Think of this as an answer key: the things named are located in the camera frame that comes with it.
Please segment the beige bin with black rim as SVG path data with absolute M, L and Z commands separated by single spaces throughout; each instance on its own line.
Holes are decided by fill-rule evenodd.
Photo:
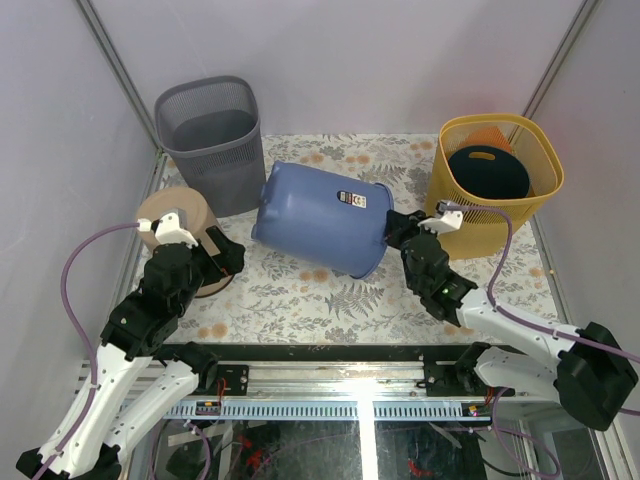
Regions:
M 186 186 L 163 188 L 144 200 L 136 216 L 138 219 L 153 221 L 174 210 L 178 211 L 181 227 L 199 240 L 210 255 L 219 253 L 206 229 L 212 226 L 219 229 L 222 227 L 205 198 L 194 189 Z

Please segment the grey mesh waste basket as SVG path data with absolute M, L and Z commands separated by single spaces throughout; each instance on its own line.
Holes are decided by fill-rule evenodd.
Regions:
M 266 181 L 260 114 L 245 80 L 216 76 L 174 86 L 157 98 L 154 121 L 162 148 L 216 217 L 259 206 Z

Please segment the blue plastic bucket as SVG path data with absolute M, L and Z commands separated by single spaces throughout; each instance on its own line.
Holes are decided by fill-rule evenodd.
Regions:
M 276 161 L 251 238 L 279 253 L 366 278 L 386 252 L 386 214 L 393 208 L 393 194 L 384 184 Z

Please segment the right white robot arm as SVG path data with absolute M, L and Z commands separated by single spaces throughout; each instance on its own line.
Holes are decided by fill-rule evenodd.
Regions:
M 531 393 L 590 429 L 607 430 L 638 384 L 638 356 L 622 350 L 600 324 L 577 328 L 545 320 L 499 302 L 492 285 L 480 288 L 456 273 L 439 238 L 460 229 L 467 211 L 448 201 L 433 216 L 390 210 L 384 230 L 387 245 L 401 254 L 408 289 L 431 316 L 516 350 L 473 345 L 456 364 L 458 387 L 472 395 L 488 386 Z

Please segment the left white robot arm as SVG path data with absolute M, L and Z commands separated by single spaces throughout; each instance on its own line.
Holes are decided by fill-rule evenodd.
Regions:
M 173 353 L 160 377 L 126 412 L 119 411 L 198 290 L 232 278 L 245 265 L 244 246 L 217 226 L 205 231 L 218 249 L 215 255 L 174 214 L 127 226 L 153 234 L 159 244 L 138 287 L 110 313 L 99 345 L 85 346 L 90 374 L 64 419 L 41 447 L 20 455 L 16 468 L 28 479 L 115 479 L 137 443 L 174 404 L 218 385 L 217 357 L 189 342 Z

